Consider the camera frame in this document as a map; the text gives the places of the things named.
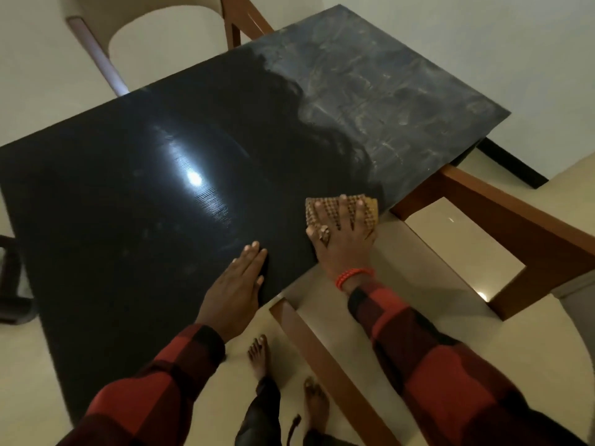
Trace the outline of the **person's right hand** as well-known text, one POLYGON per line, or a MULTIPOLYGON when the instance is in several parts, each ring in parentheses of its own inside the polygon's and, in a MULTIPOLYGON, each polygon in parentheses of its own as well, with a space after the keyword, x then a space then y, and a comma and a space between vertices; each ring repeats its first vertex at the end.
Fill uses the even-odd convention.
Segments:
POLYGON ((319 232, 319 247, 314 247, 316 257, 324 272, 337 286, 347 288, 347 280, 355 276, 371 277, 370 254, 373 244, 366 242, 364 206, 358 202, 355 221, 351 230, 343 233, 331 222, 318 203, 316 211, 322 225, 319 232))

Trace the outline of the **person's left hand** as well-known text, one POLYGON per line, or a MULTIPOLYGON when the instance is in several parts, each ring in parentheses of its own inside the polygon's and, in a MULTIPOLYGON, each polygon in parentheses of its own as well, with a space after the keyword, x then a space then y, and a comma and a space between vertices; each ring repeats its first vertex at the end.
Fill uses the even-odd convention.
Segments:
POLYGON ((246 270, 237 275, 237 262, 230 272, 226 285, 215 286, 205 293, 196 322, 213 329, 224 343, 240 336, 259 309, 259 302, 251 300, 255 280, 262 274, 267 249, 259 244, 259 254, 246 270))

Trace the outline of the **yellow waffle cleaning cloth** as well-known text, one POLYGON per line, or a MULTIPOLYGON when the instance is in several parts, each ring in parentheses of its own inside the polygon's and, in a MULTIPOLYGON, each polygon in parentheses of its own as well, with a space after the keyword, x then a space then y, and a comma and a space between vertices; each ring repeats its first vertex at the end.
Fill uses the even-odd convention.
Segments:
MULTIPOLYGON (((364 225, 368 232, 374 230, 379 221, 378 200, 368 197, 365 194, 348 195, 347 210, 349 212, 350 221, 353 224, 356 217, 356 210, 358 202, 361 201, 364 206, 364 225)), ((340 226, 339 197, 309 197, 305 200, 305 216, 307 227, 318 228, 322 225, 318 212, 316 211, 316 204, 320 204, 325 210, 329 220, 340 226)))

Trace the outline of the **person's left forearm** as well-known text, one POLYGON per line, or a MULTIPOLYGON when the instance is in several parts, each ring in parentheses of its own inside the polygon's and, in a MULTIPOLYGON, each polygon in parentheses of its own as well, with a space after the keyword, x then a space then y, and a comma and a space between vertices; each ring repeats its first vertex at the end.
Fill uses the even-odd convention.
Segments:
POLYGON ((139 373, 103 387, 56 446, 183 446, 193 406, 225 352, 211 327, 186 327, 139 373))

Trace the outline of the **person's right forearm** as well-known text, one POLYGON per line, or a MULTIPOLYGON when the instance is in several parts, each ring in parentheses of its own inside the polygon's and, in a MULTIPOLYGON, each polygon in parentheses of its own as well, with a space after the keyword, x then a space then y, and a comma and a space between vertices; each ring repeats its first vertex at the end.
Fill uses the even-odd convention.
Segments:
POLYGON ((390 288, 365 282, 347 306, 429 446, 587 446, 390 288))

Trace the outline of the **person's left foot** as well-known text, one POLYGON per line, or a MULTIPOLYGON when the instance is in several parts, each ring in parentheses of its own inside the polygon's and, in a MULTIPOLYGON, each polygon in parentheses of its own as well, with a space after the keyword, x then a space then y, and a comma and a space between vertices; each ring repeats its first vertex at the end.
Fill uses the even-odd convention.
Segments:
POLYGON ((254 338, 248 349, 249 362, 257 382, 271 375, 271 355, 265 335, 254 338))

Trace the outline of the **person's foot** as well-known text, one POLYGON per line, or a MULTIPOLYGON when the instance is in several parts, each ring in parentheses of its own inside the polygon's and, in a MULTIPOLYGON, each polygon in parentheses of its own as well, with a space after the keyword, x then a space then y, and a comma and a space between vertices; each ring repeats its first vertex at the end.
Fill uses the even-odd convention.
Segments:
POLYGON ((248 349, 249 362, 257 382, 271 375, 271 355, 265 335, 254 338, 248 349))
POLYGON ((304 411, 307 429, 325 434, 330 419, 330 401, 322 386, 309 376, 303 384, 304 411))

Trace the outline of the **person's left leg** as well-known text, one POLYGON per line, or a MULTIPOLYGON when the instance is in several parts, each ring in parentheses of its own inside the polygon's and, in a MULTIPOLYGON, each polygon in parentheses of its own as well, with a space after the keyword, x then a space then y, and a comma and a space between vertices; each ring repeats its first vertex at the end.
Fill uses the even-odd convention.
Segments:
POLYGON ((272 377, 259 380, 234 446, 281 446, 280 399, 279 387, 272 377))

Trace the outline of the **person's leg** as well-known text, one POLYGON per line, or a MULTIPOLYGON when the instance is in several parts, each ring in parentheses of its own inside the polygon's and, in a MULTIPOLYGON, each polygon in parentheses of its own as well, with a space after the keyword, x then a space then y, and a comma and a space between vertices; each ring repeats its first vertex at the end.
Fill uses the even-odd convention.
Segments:
POLYGON ((334 436, 310 429, 303 438, 303 446, 359 446, 334 436))
POLYGON ((280 399, 279 387, 272 377, 259 380, 234 446, 281 446, 280 399))

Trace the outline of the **person's right foot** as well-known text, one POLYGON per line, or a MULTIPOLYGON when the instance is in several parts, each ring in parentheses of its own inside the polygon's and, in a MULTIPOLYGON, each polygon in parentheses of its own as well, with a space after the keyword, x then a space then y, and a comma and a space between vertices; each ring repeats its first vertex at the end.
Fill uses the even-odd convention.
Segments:
POLYGON ((307 429, 325 434, 330 419, 330 401, 322 386, 309 376, 303 384, 304 411, 307 429))

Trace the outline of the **black skirting board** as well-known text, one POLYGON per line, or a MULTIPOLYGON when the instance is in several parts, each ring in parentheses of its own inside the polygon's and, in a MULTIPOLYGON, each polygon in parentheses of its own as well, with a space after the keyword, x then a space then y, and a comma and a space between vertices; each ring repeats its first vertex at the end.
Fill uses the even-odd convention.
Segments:
POLYGON ((477 149, 533 189, 538 189, 549 182, 549 179, 538 171, 535 171, 488 138, 483 139, 478 144, 477 149))

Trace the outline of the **person's right leg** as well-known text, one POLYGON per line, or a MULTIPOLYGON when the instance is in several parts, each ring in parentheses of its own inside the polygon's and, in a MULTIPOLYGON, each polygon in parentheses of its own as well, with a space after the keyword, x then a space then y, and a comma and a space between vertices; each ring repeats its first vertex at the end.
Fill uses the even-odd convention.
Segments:
POLYGON ((303 446, 359 446, 334 436, 310 429, 303 438, 303 446))

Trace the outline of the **dark chair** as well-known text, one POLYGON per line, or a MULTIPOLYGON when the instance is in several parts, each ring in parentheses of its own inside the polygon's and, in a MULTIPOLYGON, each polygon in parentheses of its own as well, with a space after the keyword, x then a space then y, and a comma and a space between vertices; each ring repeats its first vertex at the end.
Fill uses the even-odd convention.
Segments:
POLYGON ((22 325, 38 315, 35 300, 18 294, 23 262, 14 238, 0 235, 0 323, 22 325))

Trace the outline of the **cream chair with wooden frame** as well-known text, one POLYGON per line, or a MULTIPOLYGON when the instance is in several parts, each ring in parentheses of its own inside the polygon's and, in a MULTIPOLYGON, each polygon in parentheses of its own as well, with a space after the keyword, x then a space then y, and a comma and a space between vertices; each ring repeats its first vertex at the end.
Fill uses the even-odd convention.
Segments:
POLYGON ((59 0, 115 96, 274 31, 250 0, 59 0))

